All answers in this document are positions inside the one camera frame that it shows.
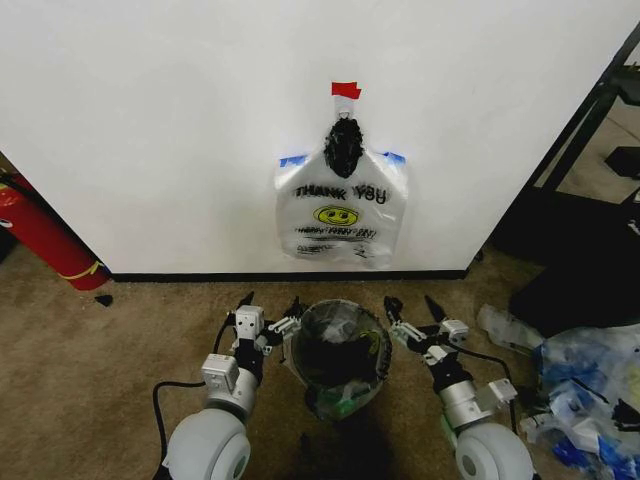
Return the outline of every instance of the blue tape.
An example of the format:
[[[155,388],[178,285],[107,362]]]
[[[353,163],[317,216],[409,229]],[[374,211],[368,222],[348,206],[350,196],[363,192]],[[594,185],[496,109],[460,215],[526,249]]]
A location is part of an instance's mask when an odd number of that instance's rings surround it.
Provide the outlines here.
[[[403,165],[407,163],[407,159],[404,158],[402,155],[398,155],[397,153],[385,152],[383,153],[383,155],[387,157],[387,160],[389,160],[390,163],[400,163]]]
[[[288,164],[291,165],[302,165],[304,163],[306,155],[298,155],[297,157],[287,157],[280,159],[280,168],[286,167]]]

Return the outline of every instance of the yellow strap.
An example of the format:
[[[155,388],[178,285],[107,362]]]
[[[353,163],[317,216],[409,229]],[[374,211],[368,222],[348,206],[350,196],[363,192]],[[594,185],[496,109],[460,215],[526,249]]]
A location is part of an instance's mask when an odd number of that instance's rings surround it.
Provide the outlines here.
[[[96,260],[96,263],[94,263],[89,268],[87,268],[84,272],[79,273],[78,275],[71,275],[70,277],[66,277],[61,273],[59,273],[58,275],[60,275],[65,280],[77,280],[78,278],[84,277],[85,275],[93,275],[94,273],[96,273],[99,267],[104,267],[104,264]]]

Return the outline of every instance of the white wall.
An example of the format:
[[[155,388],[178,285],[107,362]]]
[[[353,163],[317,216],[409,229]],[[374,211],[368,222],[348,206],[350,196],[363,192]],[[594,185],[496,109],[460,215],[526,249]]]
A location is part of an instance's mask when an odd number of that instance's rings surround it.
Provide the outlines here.
[[[0,149],[114,272],[335,268],[275,236],[277,158],[358,81],[411,162],[393,269],[463,269],[640,17],[637,0],[4,0]]]

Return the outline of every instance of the plastic waste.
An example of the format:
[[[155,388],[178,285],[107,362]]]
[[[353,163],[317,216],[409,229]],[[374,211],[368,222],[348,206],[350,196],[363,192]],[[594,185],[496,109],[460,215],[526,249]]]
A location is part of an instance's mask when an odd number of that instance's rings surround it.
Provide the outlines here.
[[[521,422],[531,442],[556,432],[565,465],[597,479],[640,478],[640,326],[578,328],[534,352],[549,412]]]
[[[544,342],[544,337],[535,328],[491,305],[484,304],[480,308],[478,325],[496,345],[525,355],[530,355]]]

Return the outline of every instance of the red tape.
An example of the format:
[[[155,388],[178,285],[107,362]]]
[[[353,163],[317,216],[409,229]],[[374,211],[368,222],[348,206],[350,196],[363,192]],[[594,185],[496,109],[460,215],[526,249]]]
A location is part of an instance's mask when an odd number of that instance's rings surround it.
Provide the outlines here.
[[[352,98],[357,100],[360,98],[361,88],[358,88],[358,82],[331,82],[331,95],[340,95],[341,97]]]

